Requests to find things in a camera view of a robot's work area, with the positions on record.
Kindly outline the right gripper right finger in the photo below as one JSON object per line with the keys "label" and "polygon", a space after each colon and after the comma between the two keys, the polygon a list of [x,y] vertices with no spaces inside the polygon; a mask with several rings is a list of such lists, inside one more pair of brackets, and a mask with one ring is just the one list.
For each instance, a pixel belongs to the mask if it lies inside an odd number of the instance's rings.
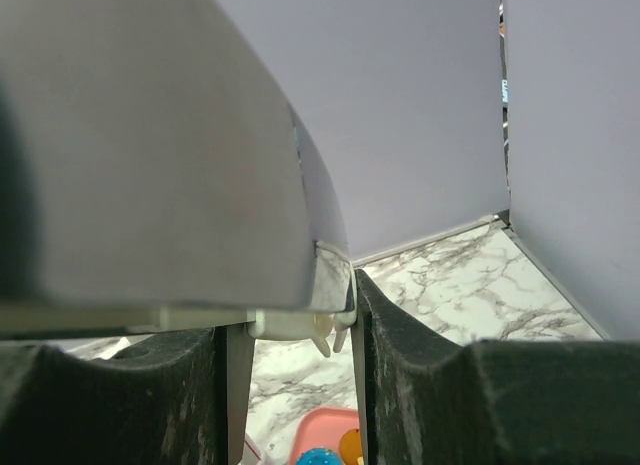
{"label": "right gripper right finger", "polygon": [[635,464],[635,342],[460,346],[355,276],[352,331],[368,464]]}

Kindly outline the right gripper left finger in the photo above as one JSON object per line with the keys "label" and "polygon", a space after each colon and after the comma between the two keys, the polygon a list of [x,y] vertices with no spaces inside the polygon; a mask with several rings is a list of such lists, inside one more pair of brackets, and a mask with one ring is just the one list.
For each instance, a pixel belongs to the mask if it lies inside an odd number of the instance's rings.
{"label": "right gripper left finger", "polygon": [[162,333],[109,360],[1,349],[4,464],[224,464],[222,329]]}

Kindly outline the pink serving tray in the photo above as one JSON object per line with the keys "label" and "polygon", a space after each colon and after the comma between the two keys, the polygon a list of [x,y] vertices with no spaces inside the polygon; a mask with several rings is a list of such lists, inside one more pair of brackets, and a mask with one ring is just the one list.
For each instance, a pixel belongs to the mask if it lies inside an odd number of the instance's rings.
{"label": "pink serving tray", "polygon": [[340,442],[358,430],[354,408],[318,407],[291,419],[276,413],[269,421],[250,417],[239,464],[296,464],[312,449],[330,450],[339,456]]}

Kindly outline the blue frosted donut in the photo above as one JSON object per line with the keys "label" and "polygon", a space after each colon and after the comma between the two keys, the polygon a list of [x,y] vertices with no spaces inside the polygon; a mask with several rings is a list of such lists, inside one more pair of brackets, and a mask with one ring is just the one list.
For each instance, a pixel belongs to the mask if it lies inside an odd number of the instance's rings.
{"label": "blue frosted donut", "polygon": [[343,465],[343,461],[337,452],[317,447],[303,452],[295,465]]}

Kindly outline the orange cookie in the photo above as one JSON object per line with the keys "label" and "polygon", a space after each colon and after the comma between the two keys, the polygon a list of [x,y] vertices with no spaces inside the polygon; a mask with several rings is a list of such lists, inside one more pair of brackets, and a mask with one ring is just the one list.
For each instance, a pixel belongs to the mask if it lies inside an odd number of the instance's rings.
{"label": "orange cookie", "polygon": [[345,464],[357,464],[363,457],[360,429],[347,431],[340,439],[338,450]]}

